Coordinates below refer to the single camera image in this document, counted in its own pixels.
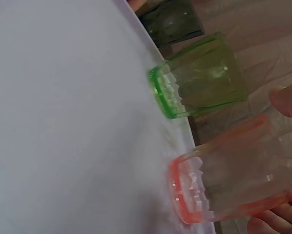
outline white table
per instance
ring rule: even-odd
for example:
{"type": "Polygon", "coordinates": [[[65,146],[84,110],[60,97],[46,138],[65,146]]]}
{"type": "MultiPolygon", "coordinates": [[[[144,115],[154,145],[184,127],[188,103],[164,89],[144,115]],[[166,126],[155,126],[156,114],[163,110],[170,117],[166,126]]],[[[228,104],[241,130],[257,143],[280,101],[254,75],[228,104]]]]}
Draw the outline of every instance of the white table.
{"type": "Polygon", "coordinates": [[[123,0],[0,0],[0,234],[211,234],[178,223],[167,163],[194,145],[123,0]]]}

